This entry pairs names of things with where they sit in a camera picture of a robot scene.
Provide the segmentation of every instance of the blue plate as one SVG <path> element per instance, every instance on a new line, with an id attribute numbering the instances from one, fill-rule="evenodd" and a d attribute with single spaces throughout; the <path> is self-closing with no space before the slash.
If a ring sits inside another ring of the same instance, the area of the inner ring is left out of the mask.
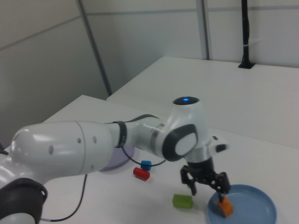
<path id="1" fill-rule="evenodd" d="M 227 218 L 218 204 L 218 193 L 213 194 L 207 205 L 210 224 L 275 224 L 276 207 L 271 198 L 260 189 L 248 185 L 232 185 L 227 194 L 234 212 Z"/>

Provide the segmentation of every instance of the black joint ring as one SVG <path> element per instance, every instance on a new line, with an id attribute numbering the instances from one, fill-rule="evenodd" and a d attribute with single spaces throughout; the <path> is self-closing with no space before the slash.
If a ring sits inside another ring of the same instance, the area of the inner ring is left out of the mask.
<path id="1" fill-rule="evenodd" d="M 127 140 L 127 126 L 123 121 L 114 121 L 113 123 L 116 123 L 120 126 L 120 138 L 116 148 L 123 147 Z"/>

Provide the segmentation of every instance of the white wall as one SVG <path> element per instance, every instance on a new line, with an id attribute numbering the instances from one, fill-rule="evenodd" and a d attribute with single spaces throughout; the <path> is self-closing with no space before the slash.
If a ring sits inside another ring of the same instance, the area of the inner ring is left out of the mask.
<path id="1" fill-rule="evenodd" d="M 208 0 L 211 59 L 241 62 L 240 0 Z M 299 1 L 248 0 L 249 56 L 258 64 L 299 67 Z"/>
<path id="2" fill-rule="evenodd" d="M 83 3 L 113 92 L 163 56 L 203 58 L 206 51 L 196 0 Z"/>
<path id="3" fill-rule="evenodd" d="M 107 92 L 74 0 L 0 1 L 0 142 Z"/>

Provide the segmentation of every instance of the green block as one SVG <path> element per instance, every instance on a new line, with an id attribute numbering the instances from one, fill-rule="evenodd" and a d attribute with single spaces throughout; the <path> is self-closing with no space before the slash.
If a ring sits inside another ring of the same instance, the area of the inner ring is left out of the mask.
<path id="1" fill-rule="evenodd" d="M 193 205 L 193 200 L 191 196 L 174 195 L 172 199 L 172 204 L 176 208 L 191 209 Z"/>

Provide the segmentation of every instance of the black cable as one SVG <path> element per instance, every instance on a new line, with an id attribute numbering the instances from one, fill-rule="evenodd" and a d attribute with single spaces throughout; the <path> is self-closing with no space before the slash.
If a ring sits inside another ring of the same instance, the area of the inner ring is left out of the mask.
<path id="1" fill-rule="evenodd" d="M 81 202 L 83 200 L 83 195 L 84 195 L 84 190 L 85 190 L 85 184 L 86 184 L 86 179 L 87 179 L 87 174 L 85 174 L 85 177 L 84 177 L 84 182 L 83 182 L 83 188 L 82 188 L 82 193 L 81 193 L 81 198 L 80 198 L 80 202 L 77 206 L 77 208 L 73 211 L 73 213 L 71 213 L 69 216 L 65 217 L 65 218 L 61 218 L 61 219 L 47 219 L 47 218 L 41 218 L 41 221 L 46 221 L 46 222 L 61 222 L 61 221 L 64 221 L 70 217 L 72 217 L 76 212 L 77 210 L 79 209 L 80 205 L 81 205 Z"/>
<path id="2" fill-rule="evenodd" d="M 162 163 L 164 163 L 166 160 L 163 160 L 162 162 L 160 163 L 157 163 L 157 164 L 153 164 L 153 165 L 147 165 L 147 164 L 141 164 L 135 160 L 133 160 L 125 151 L 125 149 L 123 147 L 121 147 L 122 151 L 124 152 L 124 154 L 131 160 L 133 161 L 134 163 L 137 163 L 138 165 L 143 165 L 143 166 L 147 166 L 147 167 L 156 167 L 156 166 L 159 166 L 161 165 Z M 87 179 L 87 174 L 85 175 L 84 177 L 84 182 L 83 182 L 83 188 L 82 188 L 82 193 L 81 193 L 81 198 L 80 198 L 80 202 L 78 204 L 78 206 L 76 207 L 76 209 L 73 211 L 73 213 L 71 213 L 69 216 L 65 217 L 65 218 L 61 218 L 61 219 L 47 219 L 47 218 L 41 218 L 41 221 L 45 221 L 45 222 L 61 222 L 61 221 L 64 221 L 70 217 L 72 217 L 76 212 L 77 210 L 79 209 L 81 203 L 82 203 L 82 200 L 83 200 L 83 195 L 84 195 L 84 190 L 85 190 L 85 184 L 86 184 L 86 179 Z"/>
<path id="3" fill-rule="evenodd" d="M 133 161 L 134 163 L 137 163 L 138 165 L 143 165 L 143 166 L 147 166 L 147 167 L 156 167 L 156 166 L 159 166 L 159 165 L 161 165 L 162 163 L 164 163 L 164 162 L 166 161 L 166 160 L 163 160 L 162 162 L 157 163 L 157 164 L 153 164 L 153 165 L 141 164 L 141 163 L 139 163 L 139 162 L 133 160 L 133 159 L 126 153 L 126 151 L 125 151 L 125 149 L 124 149 L 123 147 L 121 147 L 121 149 L 122 149 L 123 153 L 124 153 L 124 154 L 125 154 L 131 161 Z"/>

